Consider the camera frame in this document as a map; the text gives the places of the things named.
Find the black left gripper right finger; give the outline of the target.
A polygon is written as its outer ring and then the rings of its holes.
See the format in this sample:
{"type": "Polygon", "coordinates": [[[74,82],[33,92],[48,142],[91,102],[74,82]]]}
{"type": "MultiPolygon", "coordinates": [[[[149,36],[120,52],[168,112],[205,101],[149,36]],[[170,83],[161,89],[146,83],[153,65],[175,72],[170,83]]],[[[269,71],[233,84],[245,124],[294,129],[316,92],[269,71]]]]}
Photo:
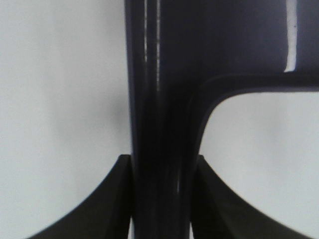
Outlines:
{"type": "Polygon", "coordinates": [[[191,202],[196,239],[305,239],[266,216],[232,191],[202,155],[198,157],[191,202]]]}

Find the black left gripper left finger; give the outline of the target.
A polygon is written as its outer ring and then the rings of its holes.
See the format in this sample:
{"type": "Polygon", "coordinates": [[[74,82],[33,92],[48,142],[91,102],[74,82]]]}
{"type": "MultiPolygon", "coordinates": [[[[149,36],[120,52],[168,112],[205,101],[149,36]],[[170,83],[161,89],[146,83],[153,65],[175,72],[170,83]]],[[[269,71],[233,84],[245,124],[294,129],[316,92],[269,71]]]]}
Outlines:
{"type": "Polygon", "coordinates": [[[100,185],[34,239],[126,239],[132,216],[131,157],[120,155],[100,185]]]}

